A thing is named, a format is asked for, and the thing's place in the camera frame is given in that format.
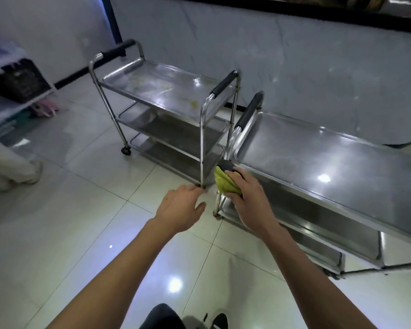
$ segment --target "hand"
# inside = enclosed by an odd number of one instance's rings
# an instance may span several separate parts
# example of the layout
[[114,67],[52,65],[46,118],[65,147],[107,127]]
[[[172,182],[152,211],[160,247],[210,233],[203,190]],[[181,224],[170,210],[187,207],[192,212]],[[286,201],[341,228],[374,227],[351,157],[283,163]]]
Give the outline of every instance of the hand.
[[225,193],[224,195],[233,201],[245,226],[258,237],[262,237],[269,227],[278,222],[259,181],[239,167],[234,169],[241,175],[231,171],[225,171],[225,173],[241,189],[243,199],[236,193]]
[[195,185],[182,185],[177,190],[170,190],[158,207],[155,218],[167,223],[174,234],[188,230],[206,208],[205,202],[195,208],[198,198],[204,193],[205,189]]

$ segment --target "glossy floor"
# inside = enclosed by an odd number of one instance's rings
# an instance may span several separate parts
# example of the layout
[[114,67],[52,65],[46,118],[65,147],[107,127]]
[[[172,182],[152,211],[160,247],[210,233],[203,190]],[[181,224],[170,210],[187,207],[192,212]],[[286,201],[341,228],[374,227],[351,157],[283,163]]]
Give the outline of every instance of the glossy floor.
[[[116,94],[109,99],[115,110],[129,103]],[[88,76],[52,100],[58,116],[13,143],[20,154],[44,161],[42,179],[0,193],[0,329],[44,328],[137,235],[167,190],[186,183],[137,153],[120,153]],[[137,328],[162,302],[190,321],[224,309],[231,328],[305,328],[268,250],[215,220],[214,199],[213,188],[200,221],[158,256],[123,328]],[[335,284],[378,327],[411,328],[411,273]]]

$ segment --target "black foam handle grip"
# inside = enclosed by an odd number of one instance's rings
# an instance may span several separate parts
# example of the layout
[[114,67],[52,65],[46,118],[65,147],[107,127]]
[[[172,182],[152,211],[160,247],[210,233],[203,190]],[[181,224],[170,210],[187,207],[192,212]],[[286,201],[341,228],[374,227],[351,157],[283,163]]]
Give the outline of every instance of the black foam handle grip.
[[248,107],[243,112],[242,116],[239,118],[234,128],[236,129],[237,127],[241,127],[242,129],[244,129],[248,121],[250,120],[251,116],[254,114],[254,111],[262,105],[262,102],[263,91],[260,91],[254,95],[253,99],[251,99],[250,104],[248,104]]
[[239,76],[239,73],[235,70],[233,70],[231,73],[227,75],[211,92],[210,94],[214,94],[215,97],[218,97],[221,92],[224,91],[226,87],[230,85],[231,82],[233,82],[237,77]]
[[113,49],[110,49],[109,51],[102,52],[103,58],[116,58],[123,54],[125,49],[128,47],[134,46],[135,45],[135,40],[134,39],[128,39],[125,40],[123,43],[118,44],[116,47]]

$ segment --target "cart wheel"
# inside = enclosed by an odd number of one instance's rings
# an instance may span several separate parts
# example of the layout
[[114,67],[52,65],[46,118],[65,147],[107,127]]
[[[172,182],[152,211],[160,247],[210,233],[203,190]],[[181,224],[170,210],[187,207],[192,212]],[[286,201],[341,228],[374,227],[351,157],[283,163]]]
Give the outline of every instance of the cart wheel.
[[130,156],[130,155],[131,155],[131,148],[128,147],[128,146],[124,146],[124,147],[121,149],[121,151],[122,151],[122,153],[123,153],[124,155],[126,155],[126,156]]

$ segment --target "wall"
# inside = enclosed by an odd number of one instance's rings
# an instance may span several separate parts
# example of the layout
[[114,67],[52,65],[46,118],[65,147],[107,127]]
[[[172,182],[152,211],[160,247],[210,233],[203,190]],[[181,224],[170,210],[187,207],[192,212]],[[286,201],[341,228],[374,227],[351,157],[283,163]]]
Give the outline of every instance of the wall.
[[111,0],[150,60],[215,78],[243,72],[241,105],[376,143],[411,141],[411,34],[181,0]]
[[100,0],[0,0],[0,33],[57,82],[114,45]]

